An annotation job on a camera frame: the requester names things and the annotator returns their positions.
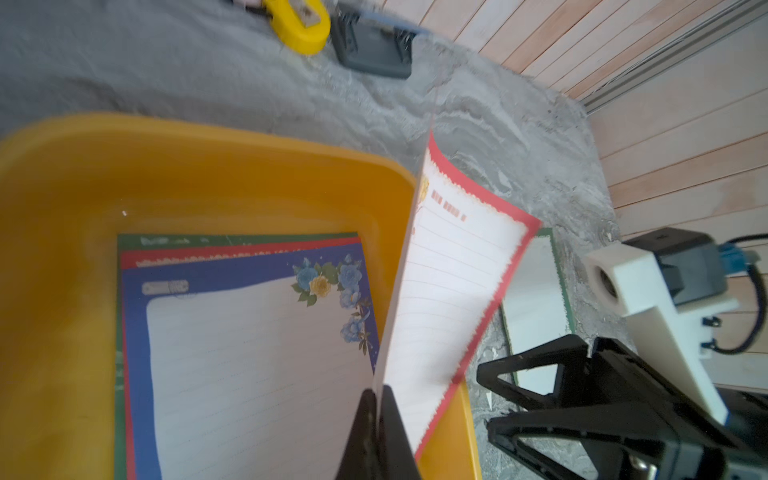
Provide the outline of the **yellow plastic storage tray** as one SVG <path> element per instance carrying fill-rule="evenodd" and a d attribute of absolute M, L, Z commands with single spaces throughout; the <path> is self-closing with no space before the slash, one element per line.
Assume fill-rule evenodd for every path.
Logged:
<path fill-rule="evenodd" d="M 1 143 L 1 475 L 114 473 L 117 237 L 353 231 L 386 316 L 417 187 L 356 150 L 127 114 Z"/>

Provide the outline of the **red bordered stationery paper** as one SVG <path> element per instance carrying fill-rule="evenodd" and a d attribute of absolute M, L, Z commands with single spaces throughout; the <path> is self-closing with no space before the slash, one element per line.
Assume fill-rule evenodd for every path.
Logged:
<path fill-rule="evenodd" d="M 394 393 L 415 457 L 463 381 L 540 226 L 428 141 L 374 374 L 375 390 Z"/>

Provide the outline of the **green bordered stationery paper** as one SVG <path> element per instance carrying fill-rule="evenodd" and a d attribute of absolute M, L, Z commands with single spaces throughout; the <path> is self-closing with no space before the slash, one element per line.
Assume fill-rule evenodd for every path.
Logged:
<path fill-rule="evenodd" d="M 529 243 L 502 301 L 512 355 L 574 332 L 574 318 L 550 228 Z"/>

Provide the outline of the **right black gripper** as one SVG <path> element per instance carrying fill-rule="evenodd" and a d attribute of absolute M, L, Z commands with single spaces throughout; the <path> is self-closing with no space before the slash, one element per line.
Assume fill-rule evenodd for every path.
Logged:
<path fill-rule="evenodd" d="M 580 443 L 599 479 L 767 477 L 765 395 L 718 387 L 728 410 L 719 423 L 623 343 L 599 337 L 591 374 L 600 405 L 575 407 L 585 397 L 588 352 L 584 340 L 569 334 L 479 364 L 481 386 L 528 410 L 491 419 L 490 443 L 543 479 L 581 476 L 530 440 Z M 550 366 L 556 372 L 547 395 L 502 379 Z"/>

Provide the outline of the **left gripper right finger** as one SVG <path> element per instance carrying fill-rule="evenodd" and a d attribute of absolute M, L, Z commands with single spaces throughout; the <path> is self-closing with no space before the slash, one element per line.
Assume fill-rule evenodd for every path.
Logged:
<path fill-rule="evenodd" d="M 421 480 L 394 392 L 384 385 L 379 402 L 377 454 L 380 475 L 389 480 Z"/>

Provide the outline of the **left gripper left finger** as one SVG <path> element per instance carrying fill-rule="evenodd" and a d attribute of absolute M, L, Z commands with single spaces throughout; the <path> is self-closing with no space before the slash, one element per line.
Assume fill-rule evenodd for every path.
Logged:
<path fill-rule="evenodd" d="M 336 480 L 378 478 L 376 409 L 374 392 L 371 389 L 364 390 L 335 476 Z"/>

